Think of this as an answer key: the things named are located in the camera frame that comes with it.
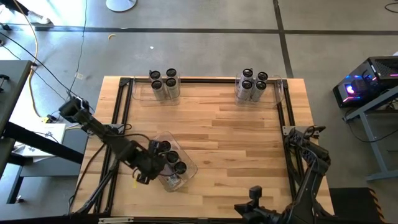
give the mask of gray floor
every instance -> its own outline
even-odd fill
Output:
[[[124,13],[109,11],[104,1],[88,1],[88,27],[130,28],[278,28],[272,0],[139,0]],[[56,26],[82,26],[84,2],[36,0],[21,1],[53,20]],[[398,30],[398,14],[387,12],[387,0],[280,0],[285,29],[290,30]],[[4,11],[1,22],[24,23],[23,17]],[[10,35],[31,52],[34,41],[29,29],[3,33]],[[183,76],[233,77],[244,67],[265,70],[286,77],[279,34],[222,33],[116,33],[87,32],[79,73],[73,90],[94,107],[105,75],[144,75],[149,69],[165,71],[175,67]],[[39,59],[58,78],[70,86],[80,53],[79,32],[37,32]],[[378,171],[370,145],[352,137],[341,120],[344,110],[337,107],[331,89],[369,56],[392,55],[398,51],[398,35],[286,35],[286,44],[295,78],[304,78],[316,124],[325,125],[320,144],[330,151],[332,166],[327,173],[330,187],[371,187],[376,190],[386,220],[398,222],[398,179],[366,182]],[[30,57],[12,42],[6,47],[21,58]],[[0,59],[13,56],[0,47]],[[61,95],[65,90],[42,67],[38,73]],[[37,78],[33,92],[38,111],[46,115],[57,110],[62,99]],[[381,118],[374,118],[374,125]],[[364,137],[360,124],[353,125]],[[385,132],[394,129],[385,124]],[[387,148],[391,140],[381,143]],[[383,152],[397,167],[397,153]],[[0,181],[0,219],[63,215],[76,178],[30,178],[22,185],[27,203],[5,205],[16,167],[8,166]]]

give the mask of round white base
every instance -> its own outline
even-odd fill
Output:
[[[106,7],[115,12],[124,12],[135,6],[137,0],[106,0]]]

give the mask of wooden table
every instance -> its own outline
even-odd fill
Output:
[[[104,78],[95,114],[102,123],[111,122],[119,79]],[[288,84],[296,126],[312,125],[304,80],[288,79]],[[292,201],[277,110],[236,106],[231,84],[184,83],[178,106],[142,106],[132,100],[127,123],[132,125],[127,133],[154,137],[170,131],[198,172],[168,193],[158,180],[135,186],[132,170],[121,164],[112,216],[239,218],[233,205],[248,202],[248,189],[255,185],[262,186],[261,205],[268,209],[282,212]],[[100,145],[96,138],[89,140],[81,170]],[[101,152],[88,169],[73,210],[98,185],[103,159]],[[333,213],[326,178],[317,200]]]

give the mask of white paper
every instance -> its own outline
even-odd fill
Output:
[[[33,131],[33,132],[38,132],[36,134],[41,135],[51,141],[55,141],[53,138],[51,138],[51,136],[52,136],[59,143],[62,143],[63,136],[65,134],[65,128],[66,128],[66,124],[41,124],[41,125],[35,125],[34,127],[31,127],[31,128],[26,128],[26,129]],[[16,142],[14,147],[15,146],[19,146],[16,150],[14,150],[15,153],[20,154],[25,157],[33,157],[34,162],[38,162],[42,159],[54,156],[49,153],[43,152],[40,149],[36,149],[36,148],[30,147],[30,146],[25,146],[20,142]]]

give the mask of yellow cable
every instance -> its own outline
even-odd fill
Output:
[[[24,14],[24,12],[22,11],[21,7],[19,6],[19,3],[16,0],[13,0],[15,5],[18,7],[19,12],[24,15],[26,21],[28,22],[30,29],[33,32],[33,35],[35,36],[35,44],[36,44],[36,50],[35,50],[35,59],[33,60],[33,63],[36,63],[36,58],[37,58],[37,51],[39,49],[39,45],[37,43],[37,37],[36,37],[36,33],[35,30],[32,27],[32,24],[29,22],[28,18],[26,17],[26,15]],[[33,93],[32,93],[32,76],[33,76],[33,66],[31,66],[30,68],[30,73],[29,73],[29,93],[30,93],[30,97],[32,98],[32,106],[33,106],[33,110],[35,111],[35,114],[40,117],[40,115],[38,114],[37,110],[36,110],[36,105],[35,105],[35,99],[33,98]]]

